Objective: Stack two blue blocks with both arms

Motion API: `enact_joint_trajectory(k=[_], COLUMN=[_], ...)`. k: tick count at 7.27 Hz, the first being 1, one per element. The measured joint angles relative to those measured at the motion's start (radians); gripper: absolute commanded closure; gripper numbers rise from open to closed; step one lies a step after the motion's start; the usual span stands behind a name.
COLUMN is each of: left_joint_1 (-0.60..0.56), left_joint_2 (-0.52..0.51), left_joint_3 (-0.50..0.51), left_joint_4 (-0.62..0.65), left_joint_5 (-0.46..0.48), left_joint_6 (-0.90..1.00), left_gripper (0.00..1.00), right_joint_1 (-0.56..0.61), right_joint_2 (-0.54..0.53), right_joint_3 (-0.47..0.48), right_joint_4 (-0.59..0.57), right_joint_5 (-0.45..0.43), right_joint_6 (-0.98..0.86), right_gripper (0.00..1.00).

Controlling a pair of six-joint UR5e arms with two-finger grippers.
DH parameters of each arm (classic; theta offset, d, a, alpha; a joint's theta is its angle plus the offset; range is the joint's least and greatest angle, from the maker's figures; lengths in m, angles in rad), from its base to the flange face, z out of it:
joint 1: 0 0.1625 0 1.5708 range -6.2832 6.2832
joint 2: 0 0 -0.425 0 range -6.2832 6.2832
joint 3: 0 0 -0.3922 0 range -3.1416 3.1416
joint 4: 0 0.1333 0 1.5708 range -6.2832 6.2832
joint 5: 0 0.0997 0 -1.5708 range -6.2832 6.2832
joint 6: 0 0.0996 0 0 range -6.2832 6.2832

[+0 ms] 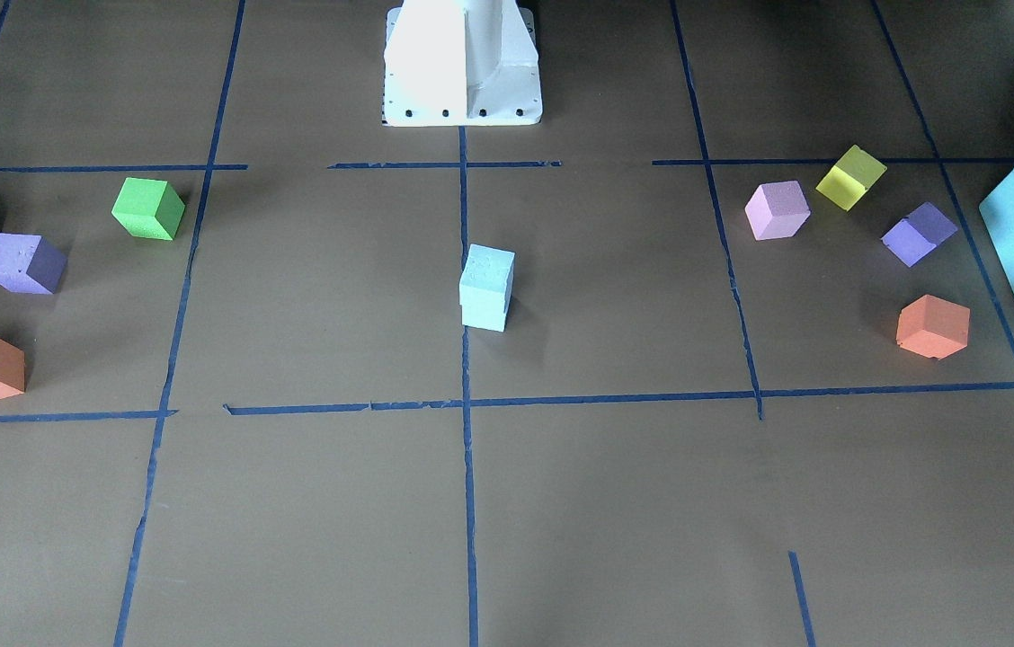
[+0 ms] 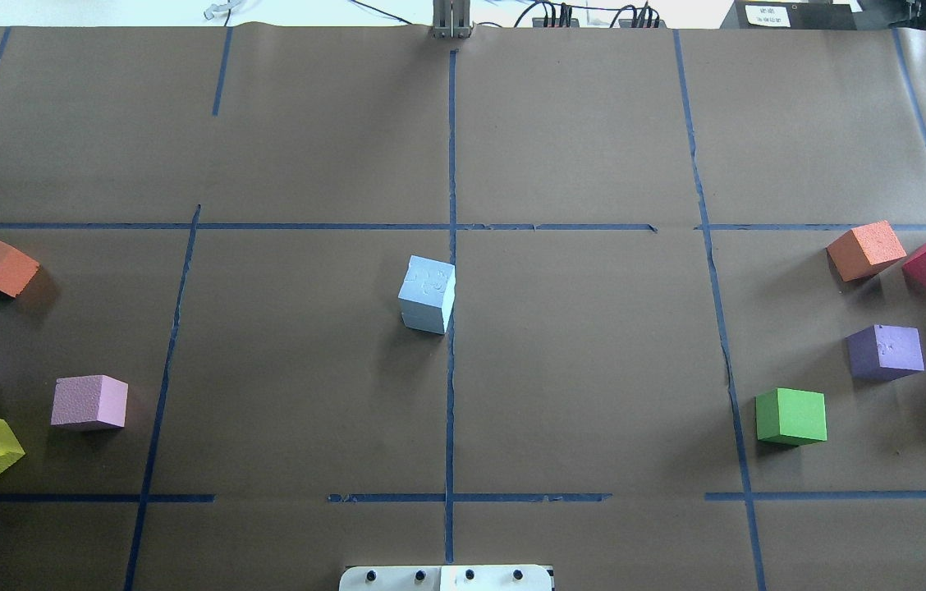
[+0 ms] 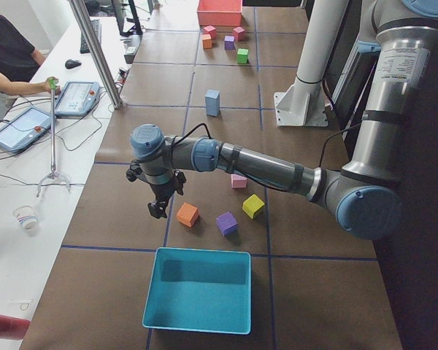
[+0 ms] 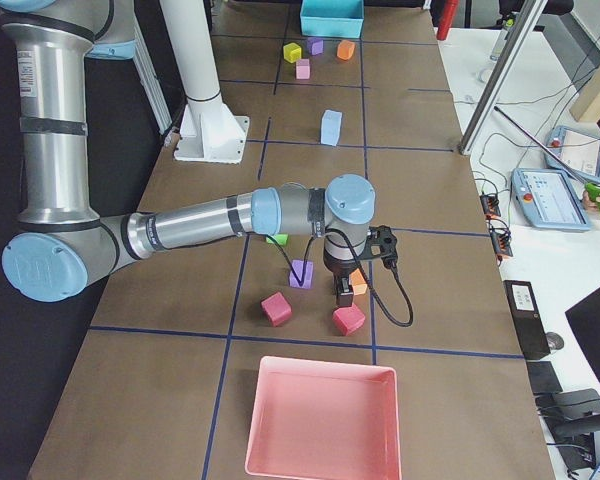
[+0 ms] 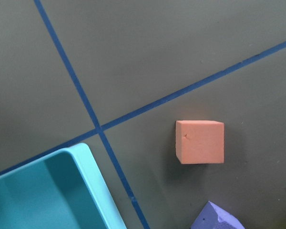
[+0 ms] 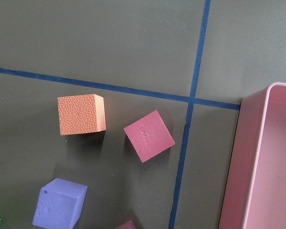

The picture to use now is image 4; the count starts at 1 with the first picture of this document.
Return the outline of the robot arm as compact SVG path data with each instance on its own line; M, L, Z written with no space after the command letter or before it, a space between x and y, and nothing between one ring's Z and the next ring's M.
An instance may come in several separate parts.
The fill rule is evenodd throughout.
M150 59L130 1L1 1L0 24L16 48L20 173L18 233L1 254L11 286L58 302L156 253L232 237L279 233L324 242L339 306L349 278L369 257L376 194L357 174L324 188L261 188L163 212L139 209L149 164L88 164L85 63L122 60L145 75Z

